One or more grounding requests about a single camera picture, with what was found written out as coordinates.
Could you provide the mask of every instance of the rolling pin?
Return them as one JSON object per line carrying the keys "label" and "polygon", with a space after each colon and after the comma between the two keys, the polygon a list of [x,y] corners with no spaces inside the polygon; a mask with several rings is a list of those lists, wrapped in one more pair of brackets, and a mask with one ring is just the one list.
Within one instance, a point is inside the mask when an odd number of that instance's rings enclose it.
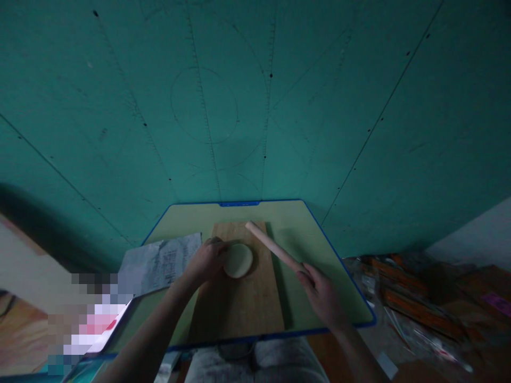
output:
{"label": "rolling pin", "polygon": [[252,221],[248,221],[245,227],[255,235],[266,247],[270,249],[282,262],[284,262],[294,272],[301,271],[306,275],[310,275],[305,267],[301,263],[297,262],[286,250],[281,248],[273,239],[259,229],[259,227]]}

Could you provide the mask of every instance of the light green tabletop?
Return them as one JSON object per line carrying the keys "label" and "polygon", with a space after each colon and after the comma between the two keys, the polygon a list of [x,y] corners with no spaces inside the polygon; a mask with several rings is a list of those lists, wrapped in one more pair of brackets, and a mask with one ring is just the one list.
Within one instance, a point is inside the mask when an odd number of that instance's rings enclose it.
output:
{"label": "light green tabletop", "polygon": [[[202,233],[202,240],[211,236],[216,222],[265,221],[268,235],[286,249],[299,262],[315,265],[336,284],[343,306],[356,326],[370,326],[374,316],[366,301],[346,272],[316,220],[301,200],[269,201],[230,204],[185,204],[170,206],[145,241],[146,244],[162,239]],[[284,317],[285,332],[280,336],[304,335],[324,327],[312,310],[296,275],[277,257],[273,256],[275,278]],[[148,294],[137,300],[125,323],[108,346],[107,353],[117,353],[133,336],[151,313],[166,290]],[[197,293],[181,315],[169,346],[186,345],[189,325]]]}

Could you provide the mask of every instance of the green wall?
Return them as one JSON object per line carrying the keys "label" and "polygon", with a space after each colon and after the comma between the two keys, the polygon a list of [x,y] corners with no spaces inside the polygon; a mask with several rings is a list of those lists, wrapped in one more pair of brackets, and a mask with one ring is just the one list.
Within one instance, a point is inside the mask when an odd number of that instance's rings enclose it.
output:
{"label": "green wall", "polygon": [[2,2],[2,189],[102,269],[183,202],[302,198],[341,256],[424,248],[511,195],[510,14]]}

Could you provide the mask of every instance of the dough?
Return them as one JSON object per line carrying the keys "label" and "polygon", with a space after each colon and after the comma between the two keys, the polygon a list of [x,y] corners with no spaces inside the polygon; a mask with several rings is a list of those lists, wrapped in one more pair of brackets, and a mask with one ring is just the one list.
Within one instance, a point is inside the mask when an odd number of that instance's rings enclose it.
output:
{"label": "dough", "polygon": [[227,260],[224,264],[225,274],[231,278],[241,278],[250,270],[252,261],[252,252],[248,246],[232,245],[227,252]]}

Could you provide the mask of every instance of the white wall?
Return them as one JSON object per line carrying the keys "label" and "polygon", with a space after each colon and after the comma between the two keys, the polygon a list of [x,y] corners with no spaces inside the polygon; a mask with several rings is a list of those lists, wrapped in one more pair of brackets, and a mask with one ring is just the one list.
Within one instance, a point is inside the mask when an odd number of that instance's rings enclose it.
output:
{"label": "white wall", "polygon": [[427,249],[439,261],[511,271],[511,197]]}

